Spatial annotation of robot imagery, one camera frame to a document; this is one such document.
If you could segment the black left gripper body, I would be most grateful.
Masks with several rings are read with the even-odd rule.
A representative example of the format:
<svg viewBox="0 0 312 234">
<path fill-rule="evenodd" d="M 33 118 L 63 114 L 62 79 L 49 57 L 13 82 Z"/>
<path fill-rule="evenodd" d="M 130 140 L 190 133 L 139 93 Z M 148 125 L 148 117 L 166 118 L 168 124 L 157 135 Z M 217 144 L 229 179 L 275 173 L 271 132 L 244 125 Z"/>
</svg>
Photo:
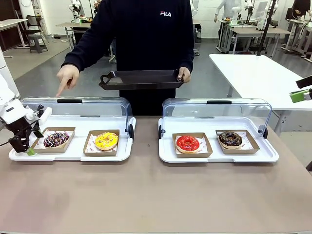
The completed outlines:
<svg viewBox="0 0 312 234">
<path fill-rule="evenodd" d="M 26 117 L 21 117 L 12 123 L 8 123 L 8 121 L 3 121 L 5 127 L 11 131 L 14 136 L 21 137 L 29 137 L 32 133 L 31 131 L 31 123 L 39 123 L 39 118 L 35 117 L 33 120 L 28 120 Z"/>
</svg>

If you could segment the person right hand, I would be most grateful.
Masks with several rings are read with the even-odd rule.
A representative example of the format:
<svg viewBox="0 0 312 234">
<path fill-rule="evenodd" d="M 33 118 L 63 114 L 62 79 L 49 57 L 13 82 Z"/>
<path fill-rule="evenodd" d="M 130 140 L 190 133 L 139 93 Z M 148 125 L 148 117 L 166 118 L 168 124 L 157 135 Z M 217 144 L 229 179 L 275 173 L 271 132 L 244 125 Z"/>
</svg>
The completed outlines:
<svg viewBox="0 0 312 234">
<path fill-rule="evenodd" d="M 75 87 L 79 77 L 79 70 L 72 64 L 66 64 L 61 67 L 57 77 L 60 80 L 60 84 L 56 96 L 59 97 L 64 90 Z"/>
</svg>

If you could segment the person left hand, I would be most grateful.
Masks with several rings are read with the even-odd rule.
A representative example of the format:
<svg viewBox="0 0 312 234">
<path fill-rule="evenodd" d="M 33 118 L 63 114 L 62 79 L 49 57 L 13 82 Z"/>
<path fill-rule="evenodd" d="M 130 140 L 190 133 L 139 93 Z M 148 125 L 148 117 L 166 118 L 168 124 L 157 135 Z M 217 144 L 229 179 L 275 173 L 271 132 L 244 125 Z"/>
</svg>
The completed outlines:
<svg viewBox="0 0 312 234">
<path fill-rule="evenodd" d="M 184 83 L 187 83 L 191 80 L 191 72 L 186 67 L 180 67 L 178 71 L 177 79 Z"/>
</svg>

